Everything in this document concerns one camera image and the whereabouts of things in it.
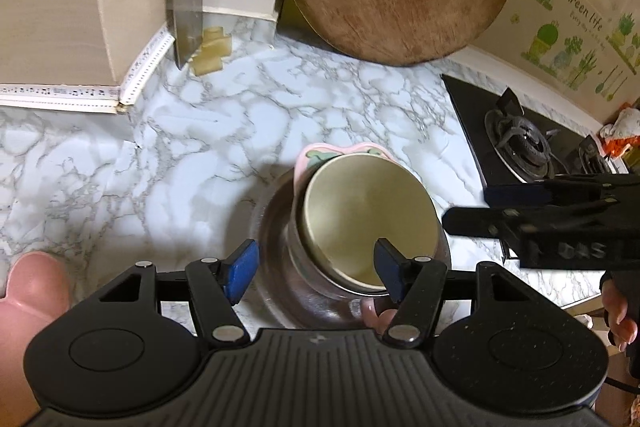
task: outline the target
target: black stovetop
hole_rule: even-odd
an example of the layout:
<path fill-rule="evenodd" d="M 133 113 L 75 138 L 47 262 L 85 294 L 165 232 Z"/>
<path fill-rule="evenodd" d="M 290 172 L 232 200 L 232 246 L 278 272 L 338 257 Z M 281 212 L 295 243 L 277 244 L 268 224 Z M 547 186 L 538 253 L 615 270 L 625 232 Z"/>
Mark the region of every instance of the black stovetop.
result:
<path fill-rule="evenodd" d="M 447 86 L 451 101 L 476 160 L 482 184 L 484 186 L 505 185 L 522 181 L 498 156 L 484 125 L 485 115 L 496 109 L 496 102 L 500 99 L 500 95 L 445 74 L 442 75 L 442 79 Z M 543 134 L 556 131 L 553 137 L 548 140 L 551 152 L 564 166 L 568 167 L 569 173 L 584 172 L 577 156 L 578 145 L 584 140 L 584 136 L 580 136 L 530 109 L 524 108 L 524 116 Z"/>

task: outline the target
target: black clamp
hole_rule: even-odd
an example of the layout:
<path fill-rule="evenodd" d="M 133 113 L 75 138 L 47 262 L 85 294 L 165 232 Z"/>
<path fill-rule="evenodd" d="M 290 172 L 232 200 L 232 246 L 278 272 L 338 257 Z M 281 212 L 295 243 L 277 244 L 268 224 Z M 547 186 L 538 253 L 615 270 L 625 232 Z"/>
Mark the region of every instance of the black clamp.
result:
<path fill-rule="evenodd" d="M 389 297 L 400 304 L 383 341 L 406 349 L 420 346 L 440 315 L 446 264 L 427 256 L 407 259 L 387 239 L 376 241 L 373 262 Z"/>
<path fill-rule="evenodd" d="M 36 399 L 70 415 L 110 417 L 179 393 L 212 351 L 250 343 L 232 305 L 257 266 L 251 240 L 184 271 L 156 273 L 139 261 L 31 341 L 24 372 Z M 198 336 L 162 317 L 161 301 L 188 301 Z"/>
<path fill-rule="evenodd" d="M 450 208 L 452 235 L 504 240 L 523 268 L 640 269 L 640 176 L 572 174 L 484 190 L 490 208 Z"/>

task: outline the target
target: white marble pattern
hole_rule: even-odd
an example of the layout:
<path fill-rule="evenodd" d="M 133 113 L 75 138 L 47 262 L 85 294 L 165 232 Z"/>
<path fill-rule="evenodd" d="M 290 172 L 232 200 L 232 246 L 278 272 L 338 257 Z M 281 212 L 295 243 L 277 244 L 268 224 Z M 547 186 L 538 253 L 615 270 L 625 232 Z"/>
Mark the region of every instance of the white marble pattern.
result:
<path fill-rule="evenodd" d="M 495 92 L 504 86 L 448 60 L 389 68 L 278 37 L 270 45 L 234 36 L 234 49 L 223 71 L 202 78 L 165 59 L 130 115 L 134 140 L 122 147 L 80 131 L 4 133 L 0 266 L 33 248 L 63 255 L 81 298 L 140 259 L 171 270 L 224 257 L 248 235 L 262 192 L 316 141 L 380 143 L 421 179 L 439 214 L 482 203 L 478 170 L 438 75 Z M 500 262 L 494 241 L 450 238 L 450 248 L 457 269 Z M 508 267 L 559 305 L 598 292 L 596 273 Z M 164 311 L 189 322 L 183 305 Z M 273 324 L 251 290 L 237 311 L 253 332 Z M 448 304 L 441 327 L 466 313 Z"/>

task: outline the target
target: silver screw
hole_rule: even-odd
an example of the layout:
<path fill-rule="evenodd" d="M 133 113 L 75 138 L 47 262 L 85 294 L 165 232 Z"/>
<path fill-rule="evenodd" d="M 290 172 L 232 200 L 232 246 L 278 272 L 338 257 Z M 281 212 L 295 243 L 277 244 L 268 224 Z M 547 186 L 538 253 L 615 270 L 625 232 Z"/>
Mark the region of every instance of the silver screw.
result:
<path fill-rule="evenodd" d="M 404 343 L 413 342 L 420 336 L 420 330 L 411 324 L 398 324 L 389 328 L 389 336 Z"/>
<path fill-rule="evenodd" d="M 218 326 L 213 330 L 213 338 L 220 342 L 235 342 L 244 337 L 244 331 L 238 326 Z"/>
<path fill-rule="evenodd" d="M 525 223 L 520 226 L 520 229 L 526 233 L 534 233 L 538 231 L 538 227 L 536 225 L 532 225 L 531 223 Z"/>

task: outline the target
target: hand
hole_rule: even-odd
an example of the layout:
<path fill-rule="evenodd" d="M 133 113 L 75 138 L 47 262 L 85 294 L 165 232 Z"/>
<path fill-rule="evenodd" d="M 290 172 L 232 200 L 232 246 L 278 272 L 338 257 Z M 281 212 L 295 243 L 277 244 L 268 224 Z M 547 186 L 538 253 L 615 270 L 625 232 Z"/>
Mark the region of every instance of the hand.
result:
<path fill-rule="evenodd" d="M 379 335 L 382 335 L 386 331 L 391 320 L 393 320 L 398 312 L 398 310 L 386 310 L 378 316 L 373 299 L 371 298 L 362 299 L 360 301 L 360 311 L 362 313 L 362 321 L 364 322 L 364 325 L 367 328 L 373 328 Z"/>
<path fill-rule="evenodd" d="M 633 319 L 626 317 L 628 302 L 626 297 L 616 288 L 613 279 L 602 285 L 602 304 L 609 313 L 609 330 L 613 333 L 616 346 L 624 351 L 638 336 L 638 325 Z"/>

